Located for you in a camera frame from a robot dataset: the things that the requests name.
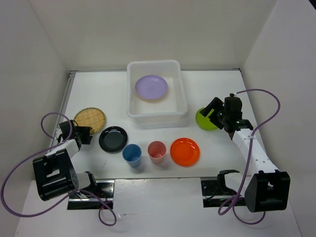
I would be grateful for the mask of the green round plate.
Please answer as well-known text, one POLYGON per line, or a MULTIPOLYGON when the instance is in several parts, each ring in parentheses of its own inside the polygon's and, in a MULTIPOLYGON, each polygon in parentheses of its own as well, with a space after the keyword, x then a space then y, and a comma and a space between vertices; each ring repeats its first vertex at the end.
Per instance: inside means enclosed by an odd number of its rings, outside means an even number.
POLYGON ((210 120, 209 120, 209 116, 213 113, 213 109, 210 111, 210 113, 204 117, 200 112, 203 110, 204 108, 201 108, 199 109, 197 112, 196 112, 196 115, 195 115, 195 120, 196 120, 196 123, 197 125, 203 129, 203 130, 206 130, 206 131, 211 131, 211 130, 216 130, 218 129, 210 120))

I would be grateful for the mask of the yellow woven pattern plate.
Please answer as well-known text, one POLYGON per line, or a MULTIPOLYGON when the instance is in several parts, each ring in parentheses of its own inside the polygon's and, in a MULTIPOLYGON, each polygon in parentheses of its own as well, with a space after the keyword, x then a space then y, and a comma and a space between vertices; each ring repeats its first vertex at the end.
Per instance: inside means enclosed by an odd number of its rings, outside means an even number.
POLYGON ((89 107, 79 111, 74 121, 79 126, 90 127, 90 135, 94 135, 105 126, 106 116, 99 108, 89 107))

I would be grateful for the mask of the purple round plate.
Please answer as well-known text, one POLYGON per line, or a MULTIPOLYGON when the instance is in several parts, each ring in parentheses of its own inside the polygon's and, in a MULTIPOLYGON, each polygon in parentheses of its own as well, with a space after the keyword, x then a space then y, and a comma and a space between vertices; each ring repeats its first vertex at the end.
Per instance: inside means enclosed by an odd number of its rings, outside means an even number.
POLYGON ((158 99, 168 91, 166 80, 160 76, 147 75, 137 80, 135 91, 145 99, 158 99))

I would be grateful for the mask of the beige round plate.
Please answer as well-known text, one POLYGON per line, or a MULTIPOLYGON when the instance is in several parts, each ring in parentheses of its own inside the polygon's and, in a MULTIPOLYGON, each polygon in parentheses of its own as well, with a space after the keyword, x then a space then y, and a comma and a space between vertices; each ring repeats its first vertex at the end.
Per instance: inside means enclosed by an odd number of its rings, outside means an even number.
POLYGON ((154 99, 154 100, 145 99, 145 98, 141 97, 141 96, 138 95, 138 94, 137 94, 137 97, 140 98, 140 99, 142 99, 142 100, 144 100, 144 101, 155 102, 155 101, 159 101, 159 100, 164 99, 165 97, 167 97, 167 94, 168 94, 168 93, 166 93, 166 94, 164 94, 162 97, 160 97, 160 98, 158 98, 158 99, 154 99))

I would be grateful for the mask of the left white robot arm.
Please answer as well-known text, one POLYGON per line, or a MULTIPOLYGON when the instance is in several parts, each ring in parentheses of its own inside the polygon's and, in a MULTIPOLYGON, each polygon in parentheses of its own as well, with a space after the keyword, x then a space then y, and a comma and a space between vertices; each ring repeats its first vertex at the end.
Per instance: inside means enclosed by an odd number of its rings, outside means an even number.
POLYGON ((46 155, 33 160, 36 185, 39 197, 43 201, 56 198, 66 193, 81 190, 87 197, 98 193, 98 184, 94 175, 85 171, 75 172, 71 158, 82 145, 89 145, 92 140, 91 126, 80 126, 72 120, 59 124, 61 134, 57 138, 58 147, 46 155))

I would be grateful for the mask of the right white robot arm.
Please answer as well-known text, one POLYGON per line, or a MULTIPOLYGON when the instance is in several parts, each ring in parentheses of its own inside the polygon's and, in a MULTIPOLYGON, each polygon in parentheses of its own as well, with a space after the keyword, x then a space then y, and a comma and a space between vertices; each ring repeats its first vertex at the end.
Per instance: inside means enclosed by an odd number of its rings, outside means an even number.
POLYGON ((225 130, 240 149, 246 161, 243 174, 237 170, 221 170, 216 188, 222 194, 235 191, 230 207, 243 198, 250 212, 285 210, 290 176, 280 171, 258 142, 251 122, 242 117, 242 101, 235 93, 224 100, 215 97, 200 114, 217 128, 225 130))

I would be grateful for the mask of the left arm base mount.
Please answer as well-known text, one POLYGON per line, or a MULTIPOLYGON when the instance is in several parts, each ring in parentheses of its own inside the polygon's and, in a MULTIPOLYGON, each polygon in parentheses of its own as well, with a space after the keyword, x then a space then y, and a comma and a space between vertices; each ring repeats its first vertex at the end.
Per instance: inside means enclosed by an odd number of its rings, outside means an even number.
MULTIPOLYGON (((96 189, 91 191, 102 201, 104 201, 111 209, 113 208, 115 180, 96 180, 96 189)), ((90 194, 84 194, 82 192, 73 194, 68 199, 68 210, 97 210, 107 209, 103 206, 98 199, 94 198, 90 194)))

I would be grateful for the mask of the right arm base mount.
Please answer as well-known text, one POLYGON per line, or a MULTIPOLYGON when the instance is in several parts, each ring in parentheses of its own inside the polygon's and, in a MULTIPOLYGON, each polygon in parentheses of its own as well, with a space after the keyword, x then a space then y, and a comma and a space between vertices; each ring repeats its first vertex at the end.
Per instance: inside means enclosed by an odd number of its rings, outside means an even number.
POLYGON ((216 177, 201 178, 200 183, 204 208, 219 207, 225 200, 236 194, 231 189, 220 188, 216 177))

